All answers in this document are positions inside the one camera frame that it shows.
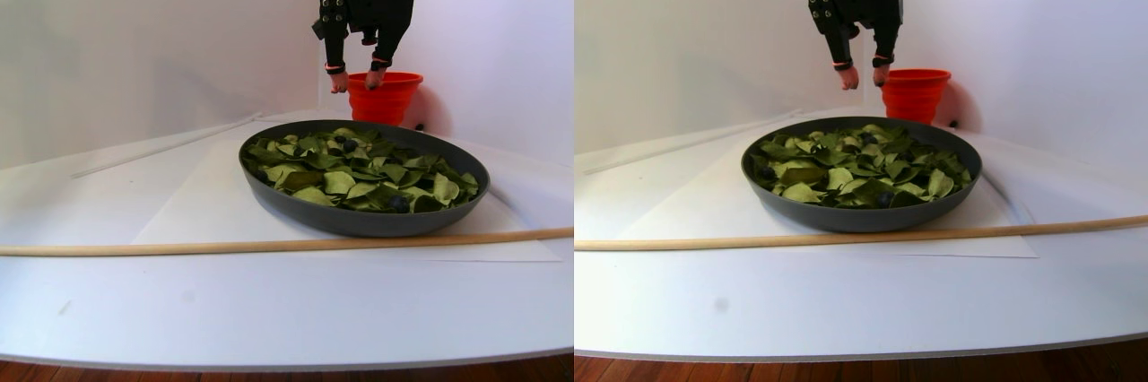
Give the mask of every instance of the white wall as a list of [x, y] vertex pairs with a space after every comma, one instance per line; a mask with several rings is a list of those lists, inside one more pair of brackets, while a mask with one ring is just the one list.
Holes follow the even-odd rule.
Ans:
[[576, 151], [862, 103], [805, 1], [576, 0]]
[[[426, 79], [406, 125], [572, 165], [573, 13], [573, 0], [416, 0], [391, 69]], [[360, 39], [347, 39], [350, 72], [370, 63]], [[325, 75], [320, 94], [349, 110]]]
[[939, 122], [1133, 170], [1148, 163], [1146, 20], [1145, 0], [905, 0], [894, 67], [953, 72]]
[[0, 167], [313, 108], [316, 0], [0, 0]]

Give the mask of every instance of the blueberry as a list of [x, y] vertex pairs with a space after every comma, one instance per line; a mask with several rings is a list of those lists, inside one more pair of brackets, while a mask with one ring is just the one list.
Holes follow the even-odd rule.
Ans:
[[758, 171], [758, 174], [761, 174], [761, 178], [766, 180], [777, 179], [777, 172], [774, 170], [774, 167], [768, 165], [761, 167], [761, 170]]
[[877, 195], [877, 205], [882, 206], [882, 209], [889, 209], [889, 205], [892, 203], [893, 203], [892, 190], [886, 190], [885, 193], [881, 193], [881, 195]]
[[402, 195], [395, 195], [390, 197], [390, 201], [387, 202], [387, 205], [390, 206], [391, 209], [395, 209], [395, 211], [398, 213], [406, 213], [411, 211], [411, 203], [408, 202], [406, 197]]

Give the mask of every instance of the orange collapsible bucket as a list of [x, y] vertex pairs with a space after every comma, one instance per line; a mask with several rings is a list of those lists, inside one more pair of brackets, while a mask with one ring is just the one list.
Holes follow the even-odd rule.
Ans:
[[889, 72], [881, 87], [885, 116], [931, 125], [940, 96], [953, 75], [945, 70], [906, 69]]
[[422, 83], [422, 76], [416, 73], [386, 71], [381, 86], [369, 91], [365, 72], [349, 77], [351, 119], [396, 126], [402, 123], [411, 98]]

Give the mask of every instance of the dark gray bowl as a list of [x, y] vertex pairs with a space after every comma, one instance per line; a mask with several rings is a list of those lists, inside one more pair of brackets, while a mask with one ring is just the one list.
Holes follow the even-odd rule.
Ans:
[[[969, 176], [972, 177], [972, 181], [969, 182], [969, 186], [959, 190], [956, 194], [952, 194], [944, 198], [924, 204], [897, 209], [822, 208], [819, 205], [805, 204], [789, 198], [783, 198], [779, 195], [770, 193], [769, 189], [758, 186], [758, 184], [753, 181], [753, 158], [751, 158], [750, 155], [765, 155], [761, 149], [758, 148], [763, 140], [771, 139], [771, 137], [778, 133], [808, 134], [814, 131], [830, 132], [839, 128], [862, 127], [868, 124], [875, 124], [882, 127], [901, 126], [908, 131], [913, 139], [920, 141], [921, 143], [931, 145], [939, 149], [955, 153], [957, 159], [960, 159], [961, 163], [969, 169]], [[755, 194], [758, 194], [758, 198], [761, 200], [762, 204], [767, 206], [767, 209], [773, 209], [774, 211], [799, 224], [817, 229], [839, 233], [890, 232], [917, 226], [939, 218], [953, 209], [956, 209], [956, 206], [964, 201], [964, 197], [969, 196], [969, 193], [972, 192], [977, 181], [980, 180], [980, 155], [977, 154], [977, 150], [961, 138], [953, 135], [953, 133], [921, 123], [883, 117], [838, 117], [808, 120], [790, 125], [758, 139], [745, 150], [745, 154], [742, 155], [742, 173], [745, 174], [746, 180], [750, 181], [750, 187]]]
[[373, 124], [356, 120], [307, 120], [284, 124], [266, 128], [250, 137], [240, 147], [240, 159], [242, 159], [242, 148], [258, 141], [261, 138], [280, 139], [288, 134], [303, 137], [317, 132], [331, 132], [340, 127], [352, 130], [378, 130], [379, 135], [394, 141], [402, 148], [413, 149], [419, 154], [440, 155], [458, 173], [471, 173], [479, 182], [479, 194], [466, 204], [427, 213], [369, 213], [354, 210], [328, 208], [295, 198], [280, 193], [256, 179], [250, 171], [243, 167], [242, 161], [239, 167], [247, 177], [247, 185], [251, 186], [251, 192], [264, 206], [270, 206], [282, 215], [311, 227], [327, 231], [341, 235], [360, 237], [400, 237], [421, 235], [447, 227], [466, 217], [482, 200], [490, 186], [490, 174], [487, 169], [474, 156], [464, 149], [448, 143], [434, 137], [401, 128], [397, 126]]

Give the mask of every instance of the wooden stick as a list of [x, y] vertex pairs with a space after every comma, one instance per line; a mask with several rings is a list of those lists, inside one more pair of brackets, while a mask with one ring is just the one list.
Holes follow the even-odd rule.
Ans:
[[724, 237], [724, 239], [682, 239], [682, 240], [575, 240], [577, 251], [635, 251], [635, 250], [697, 250], [697, 249], [737, 249], [737, 248], [777, 248], [798, 245], [824, 245], [848, 243], [910, 242], [922, 240], [949, 240], [999, 237], [1004, 235], [1040, 235], [1084, 233], [1104, 229], [1132, 228], [1148, 226], [1148, 215], [1088, 220], [1081, 223], [1019, 225], [1008, 227], [984, 227], [962, 229], [910, 231], [893, 233], [861, 234], [807, 234], [782, 235], [771, 237]]
[[155, 255], [202, 255], [245, 252], [300, 252], [411, 247], [487, 244], [528, 240], [573, 237], [574, 227], [521, 231], [513, 233], [460, 234], [396, 239], [331, 239], [278, 242], [123, 244], [123, 245], [0, 245], [8, 257], [135, 257]]

